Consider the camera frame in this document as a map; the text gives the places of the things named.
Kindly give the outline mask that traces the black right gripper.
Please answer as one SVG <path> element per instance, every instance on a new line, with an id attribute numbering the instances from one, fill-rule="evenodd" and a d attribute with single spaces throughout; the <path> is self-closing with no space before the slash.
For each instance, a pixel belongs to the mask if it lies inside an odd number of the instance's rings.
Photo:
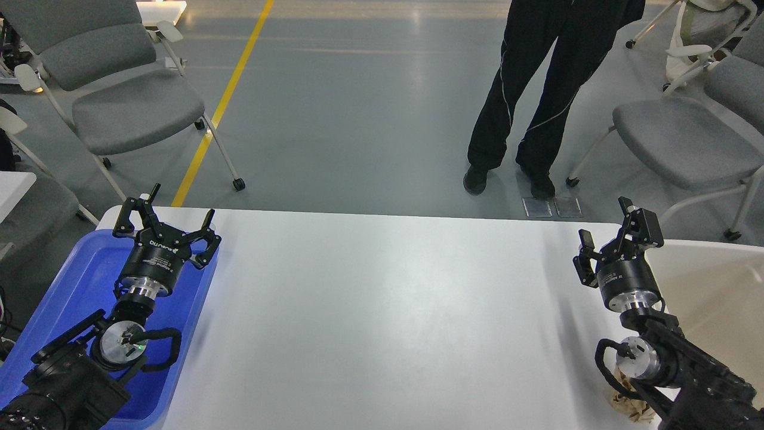
<path id="1" fill-rule="evenodd" d="M 610 311 L 651 308 L 660 302 L 661 293 L 646 260 L 646 250 L 665 245 L 660 221 L 655 213 L 637 207 L 631 199 L 620 196 L 618 202 L 624 215 L 618 242 L 601 248 L 601 260 L 590 231 L 579 229 L 580 247 L 573 264 L 581 285 L 599 288 L 603 304 Z M 597 278 L 592 260 L 597 262 Z"/>

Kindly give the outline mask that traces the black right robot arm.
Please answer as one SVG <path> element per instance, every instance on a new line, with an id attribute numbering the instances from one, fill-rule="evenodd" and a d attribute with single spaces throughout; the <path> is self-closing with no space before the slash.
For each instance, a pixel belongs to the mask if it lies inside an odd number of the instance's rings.
<path id="1" fill-rule="evenodd" d="M 582 285 L 600 291 L 605 308 L 636 332 L 622 341 L 601 339 L 597 369 L 620 395 L 646 402 L 661 429 L 761 429 L 751 384 L 693 345 L 676 316 L 655 309 L 664 299 L 646 251 L 665 243 L 657 215 L 624 196 L 618 202 L 623 223 L 617 236 L 596 250 L 581 229 L 573 258 Z"/>

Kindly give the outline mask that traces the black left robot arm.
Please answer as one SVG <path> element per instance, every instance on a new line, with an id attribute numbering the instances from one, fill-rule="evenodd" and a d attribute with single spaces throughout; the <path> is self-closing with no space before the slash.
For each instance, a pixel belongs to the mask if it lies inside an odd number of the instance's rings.
<path id="1" fill-rule="evenodd" d="M 164 413 L 217 263 L 197 231 L 127 198 L 80 240 L 2 366 L 3 429 L 147 428 Z"/>

